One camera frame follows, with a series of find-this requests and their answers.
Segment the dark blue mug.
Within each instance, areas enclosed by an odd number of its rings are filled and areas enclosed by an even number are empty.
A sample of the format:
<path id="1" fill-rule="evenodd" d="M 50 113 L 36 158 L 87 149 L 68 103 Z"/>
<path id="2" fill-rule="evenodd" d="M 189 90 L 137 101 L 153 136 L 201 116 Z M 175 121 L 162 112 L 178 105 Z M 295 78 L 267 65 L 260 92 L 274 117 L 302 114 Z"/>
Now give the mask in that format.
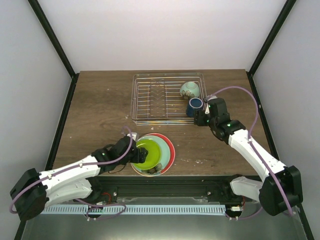
<path id="1" fill-rule="evenodd" d="M 187 103 L 187 107 L 185 111 L 186 116 L 193 118 L 195 114 L 195 110 L 202 110 L 203 106 L 204 106 L 204 102 L 202 99 L 198 97 L 191 98 Z"/>

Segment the lime green plate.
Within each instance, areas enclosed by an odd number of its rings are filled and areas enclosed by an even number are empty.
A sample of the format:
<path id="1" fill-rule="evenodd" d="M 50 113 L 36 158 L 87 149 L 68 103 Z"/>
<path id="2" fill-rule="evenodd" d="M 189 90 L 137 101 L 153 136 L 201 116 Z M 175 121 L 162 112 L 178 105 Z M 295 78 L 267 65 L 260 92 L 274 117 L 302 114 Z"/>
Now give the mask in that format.
<path id="1" fill-rule="evenodd" d="M 150 170 L 154 168 L 160 161 L 162 153 L 160 146 L 151 139 L 141 139 L 136 143 L 136 147 L 139 150 L 147 150 L 147 155 L 144 163 L 132 163 L 131 166 L 138 171 Z"/>

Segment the pale green ceramic bowl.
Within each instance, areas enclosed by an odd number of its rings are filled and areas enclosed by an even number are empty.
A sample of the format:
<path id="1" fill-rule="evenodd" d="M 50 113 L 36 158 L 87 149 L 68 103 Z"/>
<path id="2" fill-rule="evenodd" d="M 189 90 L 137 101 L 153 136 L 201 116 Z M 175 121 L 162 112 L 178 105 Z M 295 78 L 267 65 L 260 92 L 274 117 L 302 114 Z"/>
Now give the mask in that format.
<path id="1" fill-rule="evenodd" d="M 192 99 L 198 98 L 201 92 L 199 86 L 194 81 L 188 81 L 181 86 L 179 93 L 185 99 Z"/>

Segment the wire dish rack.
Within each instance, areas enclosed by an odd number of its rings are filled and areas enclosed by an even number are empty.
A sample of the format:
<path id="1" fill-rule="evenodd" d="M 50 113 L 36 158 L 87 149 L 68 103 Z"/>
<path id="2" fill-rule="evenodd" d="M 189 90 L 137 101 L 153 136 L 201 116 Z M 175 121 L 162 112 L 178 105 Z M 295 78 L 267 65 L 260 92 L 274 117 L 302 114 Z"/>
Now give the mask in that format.
<path id="1" fill-rule="evenodd" d="M 200 72 L 140 73 L 133 76 L 130 117 L 138 126 L 189 125 L 189 100 L 180 94 L 181 87 L 194 82 L 199 98 L 207 95 L 204 76 Z"/>

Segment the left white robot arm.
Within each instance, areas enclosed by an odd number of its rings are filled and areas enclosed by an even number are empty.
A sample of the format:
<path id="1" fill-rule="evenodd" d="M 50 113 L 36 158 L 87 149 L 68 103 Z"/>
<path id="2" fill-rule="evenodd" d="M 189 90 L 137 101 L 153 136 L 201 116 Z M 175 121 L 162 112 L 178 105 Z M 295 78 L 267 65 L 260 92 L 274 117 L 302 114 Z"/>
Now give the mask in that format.
<path id="1" fill-rule="evenodd" d="M 92 210 L 103 210 L 103 187 L 97 176 L 126 164 L 143 164 L 150 152 L 139 146 L 130 134 L 115 144 L 96 149 L 85 158 L 69 165 L 38 172 L 31 168 L 23 173 L 10 191 L 12 202 L 9 212 L 22 221 L 35 218 L 45 209 L 68 201 L 88 206 L 87 218 Z"/>

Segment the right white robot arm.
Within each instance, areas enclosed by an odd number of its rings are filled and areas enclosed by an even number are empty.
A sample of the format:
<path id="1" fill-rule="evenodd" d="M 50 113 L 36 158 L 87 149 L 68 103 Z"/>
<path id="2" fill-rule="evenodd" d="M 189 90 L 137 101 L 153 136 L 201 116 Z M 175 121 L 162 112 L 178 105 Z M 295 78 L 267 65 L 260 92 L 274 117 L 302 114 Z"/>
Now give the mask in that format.
<path id="1" fill-rule="evenodd" d="M 237 176 L 222 188 L 229 202 L 239 196 L 260 203 L 271 216 L 276 216 L 303 202 L 301 173 L 272 156 L 251 136 L 246 127 L 231 119 L 224 99 L 212 97 L 206 107 L 194 110 L 194 124 L 208 126 L 212 134 L 236 150 L 255 170 L 260 180 Z"/>

